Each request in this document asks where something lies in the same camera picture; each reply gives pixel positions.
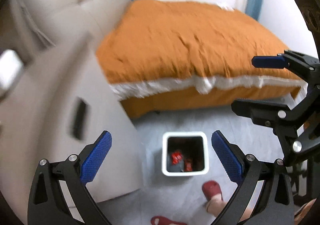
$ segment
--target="beige sofa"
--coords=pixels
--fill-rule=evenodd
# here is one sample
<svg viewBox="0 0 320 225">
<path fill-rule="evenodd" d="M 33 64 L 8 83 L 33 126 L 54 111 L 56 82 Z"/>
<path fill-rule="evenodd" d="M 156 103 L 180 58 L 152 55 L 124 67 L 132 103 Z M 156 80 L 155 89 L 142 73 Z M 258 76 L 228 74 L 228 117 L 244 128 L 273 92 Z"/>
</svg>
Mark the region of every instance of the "beige sofa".
<svg viewBox="0 0 320 225">
<path fill-rule="evenodd" d="M 94 142 L 103 130 L 113 145 L 87 188 L 97 201 L 142 187 L 143 149 L 113 96 L 96 57 L 130 0 L 10 0 L 28 63 L 16 87 L 0 103 L 0 190 L 27 224 L 29 190 L 40 159 L 63 161 Z M 83 138 L 72 136 L 77 102 L 88 105 Z M 67 193 L 69 207 L 73 201 Z"/>
</svg>

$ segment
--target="white trash bin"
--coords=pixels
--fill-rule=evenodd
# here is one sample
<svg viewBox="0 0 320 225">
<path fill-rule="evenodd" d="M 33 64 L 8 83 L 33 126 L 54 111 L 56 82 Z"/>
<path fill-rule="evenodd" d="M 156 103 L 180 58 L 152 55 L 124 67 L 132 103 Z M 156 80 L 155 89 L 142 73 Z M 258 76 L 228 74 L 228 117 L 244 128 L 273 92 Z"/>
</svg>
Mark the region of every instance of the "white trash bin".
<svg viewBox="0 0 320 225">
<path fill-rule="evenodd" d="M 170 154 L 180 150 L 192 159 L 192 172 L 169 172 Z M 203 132 L 166 132 L 162 141 L 162 173 L 166 176 L 194 176 L 209 171 L 207 136 Z"/>
</svg>

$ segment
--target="sofa armrest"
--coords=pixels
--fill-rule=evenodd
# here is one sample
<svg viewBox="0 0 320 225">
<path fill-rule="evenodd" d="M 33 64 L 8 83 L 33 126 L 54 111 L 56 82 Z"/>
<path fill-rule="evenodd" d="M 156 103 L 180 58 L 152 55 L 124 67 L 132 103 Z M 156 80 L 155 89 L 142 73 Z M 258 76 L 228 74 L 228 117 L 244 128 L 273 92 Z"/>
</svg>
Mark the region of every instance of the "sofa armrest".
<svg viewBox="0 0 320 225">
<path fill-rule="evenodd" d="M 69 66 L 86 50 L 89 39 L 88 32 L 80 32 L 42 52 L 0 103 L 0 190 L 25 224 L 44 117 Z"/>
</svg>

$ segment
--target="red slipper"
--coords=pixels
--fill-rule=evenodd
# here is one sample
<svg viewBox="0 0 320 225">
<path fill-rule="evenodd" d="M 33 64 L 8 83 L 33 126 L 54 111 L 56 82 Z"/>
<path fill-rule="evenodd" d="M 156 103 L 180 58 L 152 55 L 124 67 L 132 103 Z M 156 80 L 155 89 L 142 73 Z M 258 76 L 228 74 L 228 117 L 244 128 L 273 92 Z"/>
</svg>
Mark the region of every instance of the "red slipper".
<svg viewBox="0 0 320 225">
<path fill-rule="evenodd" d="M 207 198 L 207 201 L 210 201 L 211 198 L 217 194 L 221 194 L 221 200 L 223 201 L 220 185 L 216 181 L 211 180 L 205 182 L 202 185 L 202 191 L 204 196 Z"/>
<path fill-rule="evenodd" d="M 171 221 L 163 216 L 154 216 L 150 222 L 152 225 L 187 225 L 183 222 Z"/>
</svg>

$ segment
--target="orange bed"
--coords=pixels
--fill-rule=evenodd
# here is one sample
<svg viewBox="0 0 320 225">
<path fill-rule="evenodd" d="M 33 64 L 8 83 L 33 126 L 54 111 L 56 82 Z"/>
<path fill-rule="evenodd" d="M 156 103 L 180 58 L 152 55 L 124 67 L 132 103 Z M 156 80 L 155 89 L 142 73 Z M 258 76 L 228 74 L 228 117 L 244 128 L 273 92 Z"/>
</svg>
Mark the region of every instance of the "orange bed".
<svg viewBox="0 0 320 225">
<path fill-rule="evenodd" d="M 136 0 L 102 41 L 98 61 L 127 114 L 297 94 L 286 69 L 257 69 L 256 55 L 287 46 L 240 11 L 196 2 Z"/>
</svg>

